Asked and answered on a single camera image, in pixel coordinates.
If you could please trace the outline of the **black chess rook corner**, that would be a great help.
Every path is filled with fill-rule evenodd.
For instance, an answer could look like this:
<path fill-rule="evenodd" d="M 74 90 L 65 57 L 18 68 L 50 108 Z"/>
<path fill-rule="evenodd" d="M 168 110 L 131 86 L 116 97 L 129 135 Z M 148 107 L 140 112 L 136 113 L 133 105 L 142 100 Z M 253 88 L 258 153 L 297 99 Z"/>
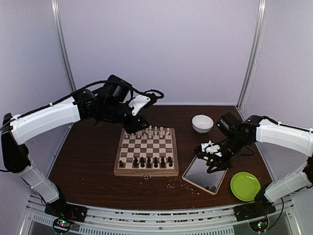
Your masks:
<path fill-rule="evenodd" d="M 118 163 L 118 167 L 119 168 L 124 168 L 125 166 L 124 166 L 124 163 L 120 160 L 119 161 L 119 163 Z"/>

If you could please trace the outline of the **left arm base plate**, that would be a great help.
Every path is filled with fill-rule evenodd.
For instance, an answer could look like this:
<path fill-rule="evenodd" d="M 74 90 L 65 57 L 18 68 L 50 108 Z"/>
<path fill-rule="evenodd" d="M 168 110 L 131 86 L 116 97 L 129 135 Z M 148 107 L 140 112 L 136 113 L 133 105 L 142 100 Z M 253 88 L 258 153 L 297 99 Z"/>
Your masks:
<path fill-rule="evenodd" d="M 84 222 L 88 209 L 83 206 L 68 204 L 65 212 L 56 212 L 49 206 L 45 207 L 45 213 L 54 217 L 66 219 L 72 222 Z"/>

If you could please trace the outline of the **metal tray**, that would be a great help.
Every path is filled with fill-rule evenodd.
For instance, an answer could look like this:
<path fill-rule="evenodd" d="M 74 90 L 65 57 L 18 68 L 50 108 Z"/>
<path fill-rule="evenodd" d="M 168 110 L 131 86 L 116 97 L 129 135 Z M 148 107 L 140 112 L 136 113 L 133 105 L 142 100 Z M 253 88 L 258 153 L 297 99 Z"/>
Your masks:
<path fill-rule="evenodd" d="M 188 168 L 182 175 L 182 180 L 190 183 L 191 185 L 204 190 L 207 193 L 216 195 L 220 189 L 220 186 L 225 178 L 227 170 L 218 171 L 211 174 L 208 174 L 208 166 L 206 165 L 206 160 L 199 159 L 196 156 L 191 161 Z M 210 192 L 206 187 L 216 187 L 215 192 Z"/>

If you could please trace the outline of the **wooden chess board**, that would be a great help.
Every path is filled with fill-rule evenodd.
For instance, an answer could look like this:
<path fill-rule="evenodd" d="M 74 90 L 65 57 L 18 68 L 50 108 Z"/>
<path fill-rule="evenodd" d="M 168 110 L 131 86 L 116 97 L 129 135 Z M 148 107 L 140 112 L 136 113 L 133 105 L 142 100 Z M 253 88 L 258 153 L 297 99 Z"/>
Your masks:
<path fill-rule="evenodd" d="M 155 176 L 155 177 L 169 177 L 179 175 L 179 161 L 176 143 L 175 130 L 168 139 L 125 139 L 123 134 L 125 129 L 122 129 L 119 145 L 117 149 L 114 170 L 115 176 Z M 133 160 L 137 157 L 138 167 L 132 168 Z M 140 158 L 145 159 L 145 167 L 140 167 Z M 151 158 L 151 168 L 147 168 L 147 157 Z M 154 168 L 154 157 L 158 158 L 159 168 Z M 164 157 L 166 166 L 160 168 L 161 157 Z M 173 159 L 173 166 L 169 167 L 168 157 Z M 124 163 L 124 168 L 119 168 L 119 161 Z"/>

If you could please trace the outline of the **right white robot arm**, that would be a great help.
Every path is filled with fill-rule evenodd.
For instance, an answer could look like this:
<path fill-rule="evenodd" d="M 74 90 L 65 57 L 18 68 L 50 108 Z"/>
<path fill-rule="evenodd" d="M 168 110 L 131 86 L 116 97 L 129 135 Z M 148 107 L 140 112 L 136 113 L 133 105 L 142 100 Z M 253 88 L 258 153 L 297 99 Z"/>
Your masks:
<path fill-rule="evenodd" d="M 256 202 L 251 204 L 251 212 L 261 216 L 273 203 L 284 196 L 313 185 L 313 130 L 290 126 L 277 122 L 267 116 L 251 115 L 241 121 L 231 113 L 226 113 L 216 126 L 226 136 L 217 143 L 217 150 L 205 147 L 207 173 L 226 170 L 231 167 L 230 159 L 243 147 L 255 143 L 270 143 L 295 150 L 307 156 L 307 160 L 297 170 L 285 178 L 269 184 L 259 193 Z"/>

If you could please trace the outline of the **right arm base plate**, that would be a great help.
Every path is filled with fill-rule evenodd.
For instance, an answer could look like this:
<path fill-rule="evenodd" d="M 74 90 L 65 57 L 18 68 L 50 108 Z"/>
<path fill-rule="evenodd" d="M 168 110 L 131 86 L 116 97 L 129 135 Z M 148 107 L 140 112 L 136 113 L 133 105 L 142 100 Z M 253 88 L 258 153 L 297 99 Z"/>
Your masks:
<path fill-rule="evenodd" d="M 272 203 L 262 204 L 257 202 L 235 206 L 233 210 L 238 222 L 255 219 L 276 212 L 276 208 Z"/>

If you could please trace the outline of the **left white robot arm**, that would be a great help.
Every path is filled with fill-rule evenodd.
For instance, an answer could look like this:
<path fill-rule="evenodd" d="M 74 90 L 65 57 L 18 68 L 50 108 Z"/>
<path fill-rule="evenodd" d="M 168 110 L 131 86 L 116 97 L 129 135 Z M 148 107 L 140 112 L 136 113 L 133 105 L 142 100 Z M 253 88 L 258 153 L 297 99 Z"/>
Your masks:
<path fill-rule="evenodd" d="M 89 90 L 95 85 L 91 83 L 38 109 L 3 117 L 1 147 L 6 171 L 18 174 L 59 217 L 68 216 L 70 206 L 61 190 L 30 161 L 25 143 L 57 127 L 90 118 L 97 125 L 121 123 L 128 134 L 136 133 L 149 125 L 140 110 L 164 97 L 156 90 L 140 92 L 115 75 L 98 83 L 102 87 L 94 91 Z"/>

